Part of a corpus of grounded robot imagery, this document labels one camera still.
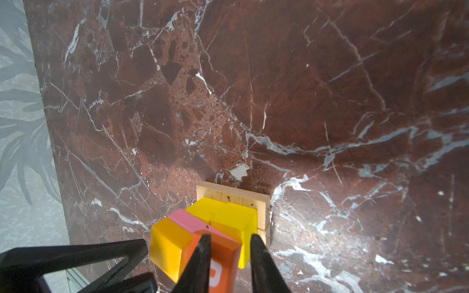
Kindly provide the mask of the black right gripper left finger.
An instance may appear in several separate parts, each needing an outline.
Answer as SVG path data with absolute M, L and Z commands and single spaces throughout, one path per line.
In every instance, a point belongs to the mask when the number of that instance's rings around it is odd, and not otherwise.
M 172 293 L 208 293 L 210 264 L 211 235 L 203 234 Z

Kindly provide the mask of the natural wood long block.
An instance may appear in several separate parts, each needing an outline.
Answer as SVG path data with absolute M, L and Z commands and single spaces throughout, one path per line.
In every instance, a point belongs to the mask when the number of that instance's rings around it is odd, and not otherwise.
M 268 226 L 268 227 L 266 227 L 265 230 L 258 229 L 257 234 L 261 237 L 261 239 L 263 240 L 265 246 L 267 248 L 270 248 L 270 246 L 271 246 L 271 227 Z

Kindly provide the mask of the orange yellow small cube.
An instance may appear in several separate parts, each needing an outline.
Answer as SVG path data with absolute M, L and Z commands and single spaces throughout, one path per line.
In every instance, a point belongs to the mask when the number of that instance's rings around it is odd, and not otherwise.
M 150 260 L 177 283 L 190 259 L 192 234 L 168 218 L 151 227 Z

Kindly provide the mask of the pink rectangular block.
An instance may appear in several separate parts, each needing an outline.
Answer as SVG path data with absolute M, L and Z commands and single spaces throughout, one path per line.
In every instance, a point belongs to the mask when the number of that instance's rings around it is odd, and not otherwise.
M 206 223 L 198 217 L 193 216 L 186 210 L 178 209 L 169 216 L 169 219 L 190 233 L 202 231 L 216 234 L 229 241 L 231 245 L 236 245 L 236 250 L 241 250 L 241 243 L 224 234 L 223 232 L 215 229 L 209 223 Z

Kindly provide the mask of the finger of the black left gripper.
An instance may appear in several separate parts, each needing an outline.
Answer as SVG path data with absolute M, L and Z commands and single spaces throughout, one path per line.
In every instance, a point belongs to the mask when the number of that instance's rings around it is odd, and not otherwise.
M 111 286 L 90 290 L 90 285 L 81 293 L 155 293 L 158 290 L 155 278 L 151 272 L 123 280 Z
M 38 286 L 40 279 L 48 273 L 120 258 L 117 265 L 91 283 L 92 286 L 112 286 L 123 282 L 147 254 L 145 239 L 92 245 L 14 248 L 1 254 L 1 285 Z

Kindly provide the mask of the small orange red block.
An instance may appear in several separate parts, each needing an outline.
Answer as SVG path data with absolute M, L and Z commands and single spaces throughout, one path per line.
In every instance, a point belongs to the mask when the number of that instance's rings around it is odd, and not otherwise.
M 198 231 L 192 235 L 190 257 L 203 234 L 211 235 L 209 293 L 231 293 L 234 290 L 241 251 L 236 250 L 236 245 L 231 245 L 229 241 L 216 234 Z

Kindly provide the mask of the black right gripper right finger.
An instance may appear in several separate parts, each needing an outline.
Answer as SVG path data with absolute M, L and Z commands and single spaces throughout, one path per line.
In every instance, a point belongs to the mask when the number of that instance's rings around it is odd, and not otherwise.
M 261 237 L 250 239 L 252 290 L 254 293 L 291 293 Z

